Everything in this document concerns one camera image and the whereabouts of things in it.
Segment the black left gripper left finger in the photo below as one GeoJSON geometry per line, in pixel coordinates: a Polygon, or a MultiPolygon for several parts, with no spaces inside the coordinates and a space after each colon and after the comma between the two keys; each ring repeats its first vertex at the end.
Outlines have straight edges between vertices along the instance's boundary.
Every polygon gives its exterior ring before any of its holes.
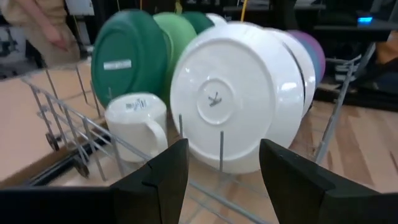
{"type": "Polygon", "coordinates": [[[178,224],[187,182],[180,139],[110,186],[0,190],[0,224],[178,224]]]}

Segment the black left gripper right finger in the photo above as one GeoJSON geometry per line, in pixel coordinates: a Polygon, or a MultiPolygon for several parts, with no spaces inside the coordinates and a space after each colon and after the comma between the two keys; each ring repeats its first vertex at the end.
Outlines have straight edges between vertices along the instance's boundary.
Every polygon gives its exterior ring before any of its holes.
{"type": "Polygon", "coordinates": [[[280,224],[398,224],[398,193],[382,194],[261,139],[259,162],[280,224]]]}

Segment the white printed mug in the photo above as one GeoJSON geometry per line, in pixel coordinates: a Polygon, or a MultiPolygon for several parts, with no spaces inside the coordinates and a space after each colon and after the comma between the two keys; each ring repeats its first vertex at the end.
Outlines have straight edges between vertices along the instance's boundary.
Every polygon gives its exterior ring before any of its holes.
{"type": "Polygon", "coordinates": [[[129,93],[113,99],[104,113],[109,131],[147,156],[168,148],[167,107],[152,93],[129,93]]]}

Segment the white round plate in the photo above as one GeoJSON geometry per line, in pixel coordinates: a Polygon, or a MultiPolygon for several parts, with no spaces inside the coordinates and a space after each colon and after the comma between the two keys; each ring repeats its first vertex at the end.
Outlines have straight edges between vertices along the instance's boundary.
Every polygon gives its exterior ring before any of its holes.
{"type": "Polygon", "coordinates": [[[230,174],[259,170],[259,143],[291,145],[302,120],[304,86],[274,29],[247,22],[214,26],[184,50],[170,108],[192,154],[230,174]]]}
{"type": "Polygon", "coordinates": [[[212,22],[213,26],[222,26],[228,23],[227,20],[219,14],[206,13],[205,16],[212,22]]]}

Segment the dark green plate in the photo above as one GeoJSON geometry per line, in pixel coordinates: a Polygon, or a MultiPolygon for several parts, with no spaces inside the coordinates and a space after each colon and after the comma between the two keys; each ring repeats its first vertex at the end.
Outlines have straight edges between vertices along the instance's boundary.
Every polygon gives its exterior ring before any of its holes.
{"type": "Polygon", "coordinates": [[[168,65],[167,46],[154,18],[123,10],[100,29],[91,58],[91,81],[103,107],[126,93],[160,96],[168,65]]]}

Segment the purple plate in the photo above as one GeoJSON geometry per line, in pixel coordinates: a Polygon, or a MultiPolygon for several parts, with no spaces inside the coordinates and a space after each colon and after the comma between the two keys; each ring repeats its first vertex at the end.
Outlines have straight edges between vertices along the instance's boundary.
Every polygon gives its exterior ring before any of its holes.
{"type": "Polygon", "coordinates": [[[310,34],[299,31],[299,30],[289,30],[288,33],[293,35],[301,44],[302,44],[303,40],[307,41],[315,49],[315,51],[318,55],[318,59],[320,60],[320,64],[321,64],[321,69],[322,69],[321,81],[322,81],[322,78],[324,76],[325,69],[326,69],[326,59],[325,59],[324,51],[323,51],[321,45],[319,44],[319,42],[314,37],[312,37],[310,34]]]}

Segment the light green bowl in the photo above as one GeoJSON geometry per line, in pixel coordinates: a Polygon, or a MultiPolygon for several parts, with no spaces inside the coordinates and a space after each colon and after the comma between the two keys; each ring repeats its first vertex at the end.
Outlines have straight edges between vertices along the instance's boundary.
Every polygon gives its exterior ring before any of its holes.
{"type": "Polygon", "coordinates": [[[191,23],[181,15],[172,12],[161,12],[154,15],[153,18],[164,33],[164,40],[167,46],[169,62],[160,97],[169,106],[170,86],[175,66],[185,47],[197,36],[197,33],[191,23]]]}

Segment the dark green bowl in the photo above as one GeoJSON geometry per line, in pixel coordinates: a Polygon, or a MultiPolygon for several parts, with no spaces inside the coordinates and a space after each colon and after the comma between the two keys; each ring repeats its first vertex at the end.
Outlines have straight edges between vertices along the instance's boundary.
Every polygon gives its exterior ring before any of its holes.
{"type": "Polygon", "coordinates": [[[183,12],[182,16],[191,23],[197,34],[214,26],[214,23],[202,12],[188,11],[183,12]]]}

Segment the light wooden desk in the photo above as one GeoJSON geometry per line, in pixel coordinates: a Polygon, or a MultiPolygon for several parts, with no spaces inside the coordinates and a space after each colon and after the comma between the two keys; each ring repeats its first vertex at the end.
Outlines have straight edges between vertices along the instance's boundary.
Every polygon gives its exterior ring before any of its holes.
{"type": "Polygon", "coordinates": [[[0,82],[0,190],[23,182],[54,165],[77,147],[107,134],[102,109],[91,83],[91,64],[38,70],[0,82]]]}

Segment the person's hand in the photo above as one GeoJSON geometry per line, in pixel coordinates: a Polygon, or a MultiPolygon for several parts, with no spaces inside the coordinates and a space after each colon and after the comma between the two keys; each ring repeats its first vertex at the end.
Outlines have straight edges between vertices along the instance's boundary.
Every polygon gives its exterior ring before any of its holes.
{"type": "Polygon", "coordinates": [[[67,51],[67,43],[65,42],[60,31],[54,26],[45,26],[43,29],[44,35],[47,40],[54,46],[63,51],[67,51]]]}

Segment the person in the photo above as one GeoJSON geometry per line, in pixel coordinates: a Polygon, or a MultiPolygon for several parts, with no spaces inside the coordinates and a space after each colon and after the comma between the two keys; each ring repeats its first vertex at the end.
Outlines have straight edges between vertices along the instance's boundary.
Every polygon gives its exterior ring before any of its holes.
{"type": "Polygon", "coordinates": [[[0,12],[5,20],[20,27],[26,39],[41,54],[46,66],[55,67],[80,61],[80,49],[66,22],[64,0],[0,0],[0,12]],[[45,26],[56,27],[67,51],[52,45],[44,35],[45,26]]]}

